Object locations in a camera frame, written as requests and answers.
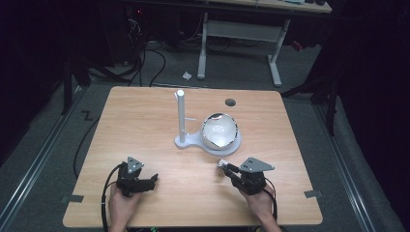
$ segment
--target white stand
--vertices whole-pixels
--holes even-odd
[[[185,132],[185,93],[183,90],[178,90],[175,93],[176,100],[178,102],[178,120],[179,120],[179,135],[175,137],[175,145],[179,149],[185,149],[192,146],[202,148],[205,152],[216,157],[227,157],[232,155],[238,150],[241,145],[242,136],[238,130],[237,137],[233,143],[223,150],[210,149],[203,141],[201,136],[201,130],[187,134]]]
[[[213,149],[208,148],[205,145],[205,143],[202,142],[201,131],[198,131],[193,134],[186,134],[185,142],[181,142],[180,136],[175,137],[175,145],[179,149],[186,149],[189,147],[199,147],[203,149],[205,152],[209,153],[210,155],[219,157],[219,158],[228,157],[234,154],[236,150],[238,150],[239,146],[241,145],[241,141],[242,141],[242,136],[241,136],[241,133],[238,131],[238,135],[231,146],[223,150],[213,150]]]

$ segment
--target gray floor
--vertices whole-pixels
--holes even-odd
[[[249,46],[250,44],[254,43],[236,42],[227,49],[224,44],[211,44],[206,79],[197,80],[195,76],[199,47],[195,43],[186,44],[192,47],[181,46],[178,49],[165,44],[150,43],[151,48],[160,47],[157,52],[166,60],[165,68],[154,85],[283,92],[305,81],[320,51],[319,46],[302,51],[296,51],[290,46],[283,47],[278,58],[282,87],[276,88],[266,56],[262,54],[266,53],[271,44]],[[146,52],[146,61],[142,69],[143,86],[148,85],[162,65],[163,60],[159,54],[153,51]],[[114,71],[120,73],[124,69],[126,68],[117,67]],[[184,72],[191,73],[192,78],[182,78]],[[26,193],[21,196],[21,204],[14,205],[13,211],[7,211],[14,214],[1,216],[0,226],[3,227],[0,228],[5,231],[34,232],[102,231],[101,228],[64,227],[62,219],[67,203],[62,199],[72,193],[75,185],[73,159],[81,139],[101,115],[108,92],[115,85],[124,84],[106,78],[93,78],[93,83],[88,89],[78,90],[75,94],[76,105],[69,117],[60,116],[63,109],[62,88],[55,92],[50,103],[33,120],[30,130],[9,160],[0,168],[0,209],[7,211],[11,208],[8,203],[13,199],[16,190],[21,189],[20,183],[34,183],[33,186],[20,191]],[[132,86],[139,85],[137,77]],[[288,231],[404,231],[355,142],[354,134],[343,114],[342,103],[337,103],[336,137],[330,137],[323,128],[322,106],[311,105],[307,94],[296,95],[283,101],[313,188],[323,193],[318,202],[324,218],[319,225],[284,227]],[[84,111],[88,111],[88,117],[94,121],[85,120]],[[58,136],[55,139],[47,139],[58,123],[64,125],[59,133],[55,132]],[[81,168],[93,132],[94,130],[91,130],[78,150],[77,170]],[[52,146],[46,149],[44,144]],[[340,165],[340,160],[337,159],[337,153],[342,156],[342,164],[348,170],[347,178],[343,172],[343,165]],[[39,162],[39,157],[43,159],[40,163],[44,163],[44,166],[32,166],[33,163]],[[34,172],[38,175],[25,176],[29,169],[32,172],[28,173]],[[352,186],[347,185],[349,177],[353,181],[353,190],[359,193],[359,204],[366,209],[365,215],[354,207],[358,204],[358,201],[355,201],[358,197],[352,198]]]

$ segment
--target white base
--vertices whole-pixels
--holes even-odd
[[[198,64],[198,79],[205,79],[205,67],[206,67],[206,55],[199,55],[199,64]]]
[[[223,150],[214,150],[208,148],[205,143],[202,141],[201,138],[201,133],[200,131],[193,133],[193,134],[187,134],[185,135],[185,142],[182,143],[180,141],[180,136],[175,137],[175,145],[179,149],[186,149],[192,146],[202,148],[205,152],[209,153],[212,156],[215,157],[228,157],[232,155],[233,153],[238,150],[239,146],[241,145],[242,141],[242,136],[241,133],[238,131],[238,136],[236,137],[235,141],[231,144],[231,146],[227,147],[226,149]]]
[[[269,67],[271,68],[271,75],[272,75],[272,79],[274,80],[274,85],[276,87],[280,87],[281,86],[281,81],[280,81],[280,76],[279,76],[279,72],[278,72],[278,66],[277,63],[273,63],[271,62],[272,60],[272,55],[268,56],[268,62],[269,62]]]

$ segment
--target dark background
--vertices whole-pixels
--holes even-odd
[[[121,6],[69,4],[59,8],[57,3],[0,3],[1,163],[63,79],[64,62],[72,52],[102,66],[130,59],[129,47],[117,44],[127,40]],[[307,81],[334,74],[333,62],[347,54],[337,60],[341,62],[338,94],[367,162],[405,228],[410,230],[406,217],[410,213],[409,1],[329,3],[335,16],[365,17],[360,23],[337,24],[332,30],[328,23],[292,20],[285,44],[297,41],[302,46],[324,45]],[[107,14],[107,8],[115,18]],[[179,31],[189,34],[196,26],[190,19],[199,16],[164,10],[146,14],[150,34],[175,46],[180,40]]]

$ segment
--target gray carpet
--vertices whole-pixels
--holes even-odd
[[[273,85],[266,57],[259,54],[260,50],[265,50],[264,46],[269,45],[264,43],[257,47],[249,47],[236,44],[224,51],[214,51],[223,49],[224,44],[211,44],[210,48],[214,50],[208,53],[207,77],[205,80],[197,80],[195,76],[199,48],[182,46],[176,49],[163,45],[157,51],[165,57],[166,64],[154,85],[283,92],[305,81],[308,70],[320,50],[320,47],[314,47],[298,52],[292,47],[285,46],[278,58],[278,68],[283,84],[278,89]],[[152,43],[150,47],[160,47],[160,44]],[[148,85],[151,78],[161,69],[162,64],[163,60],[159,54],[153,51],[146,52],[146,60],[142,69],[143,86]],[[114,71],[120,73],[124,69],[126,68],[117,67]],[[192,78],[190,80],[182,78],[184,72],[191,73]],[[108,92],[115,85],[124,85],[124,83],[116,83],[106,78],[93,78],[93,83],[87,90],[79,91],[77,96],[81,96],[81,93],[83,95],[56,138],[42,172],[7,231],[102,231],[101,228],[70,229],[64,227],[62,219],[67,203],[62,202],[62,198],[70,195],[75,185],[73,159],[81,139],[101,115]],[[138,77],[132,85],[139,85]],[[0,185],[2,186],[0,209],[5,209],[19,182],[42,149],[49,132],[60,119],[59,114],[63,109],[62,102],[63,91],[60,87],[51,102],[32,122],[30,130],[9,160],[0,168]],[[314,106],[310,105],[307,95],[284,99],[284,103],[313,187],[323,192],[318,202],[324,218],[319,225],[285,226],[285,229],[288,231],[363,231],[341,181],[327,132],[323,130],[322,122]],[[354,135],[345,120],[340,102],[338,107],[340,110],[335,127],[337,144],[346,159],[349,170],[352,171],[358,189],[363,194],[375,229],[377,231],[404,231],[366,165],[360,148],[355,143]],[[88,118],[93,119],[92,121],[85,120],[85,111],[89,112]],[[94,130],[91,130],[79,150],[76,170],[81,168],[93,132]]]

